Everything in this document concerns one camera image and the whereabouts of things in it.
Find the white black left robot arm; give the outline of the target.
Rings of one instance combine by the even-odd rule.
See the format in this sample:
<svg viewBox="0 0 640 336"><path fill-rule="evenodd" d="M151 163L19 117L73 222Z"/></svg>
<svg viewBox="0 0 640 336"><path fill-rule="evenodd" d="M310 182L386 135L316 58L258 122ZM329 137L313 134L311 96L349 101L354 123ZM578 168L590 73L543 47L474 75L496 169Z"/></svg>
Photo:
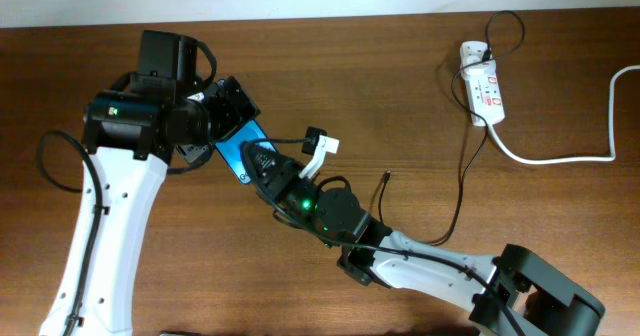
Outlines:
<svg viewBox="0 0 640 336"><path fill-rule="evenodd" d="M39 142L66 140L80 155L80 209L56 299L42 335L130 335L133 289L154 201L169 175L204 165L218 144L260 113L234 77L200 77L197 56L217 60L195 38L146 30L138 66L86 106L80 140L49 131Z"/></svg>

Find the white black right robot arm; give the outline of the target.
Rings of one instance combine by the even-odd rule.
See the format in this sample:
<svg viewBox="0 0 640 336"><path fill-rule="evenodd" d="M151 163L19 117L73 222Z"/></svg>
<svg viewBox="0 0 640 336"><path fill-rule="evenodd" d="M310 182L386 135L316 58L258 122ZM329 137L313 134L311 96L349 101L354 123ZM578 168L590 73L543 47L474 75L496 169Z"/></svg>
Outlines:
<svg viewBox="0 0 640 336"><path fill-rule="evenodd" d="M593 335L604 305L529 249L508 244L499 255L456 253L417 242L371 216L342 176L314 182L335 138L302 139L302 164L247 141L241 160L258 195L285 224L338 247L338 266L361 285L408 289L455 305L482 335Z"/></svg>

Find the blue Galaxy smartphone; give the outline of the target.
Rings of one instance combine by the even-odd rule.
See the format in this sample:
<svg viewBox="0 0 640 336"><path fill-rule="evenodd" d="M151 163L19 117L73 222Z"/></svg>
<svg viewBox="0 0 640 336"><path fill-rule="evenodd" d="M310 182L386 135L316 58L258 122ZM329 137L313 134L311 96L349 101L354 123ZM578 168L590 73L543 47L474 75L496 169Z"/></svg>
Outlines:
<svg viewBox="0 0 640 336"><path fill-rule="evenodd" d="M243 185L250 183L250 178L241 160L241 145L246 141L266 138L262 127L252 120L238 130L231 138L215 144L216 150L229 166L238 181Z"/></svg>

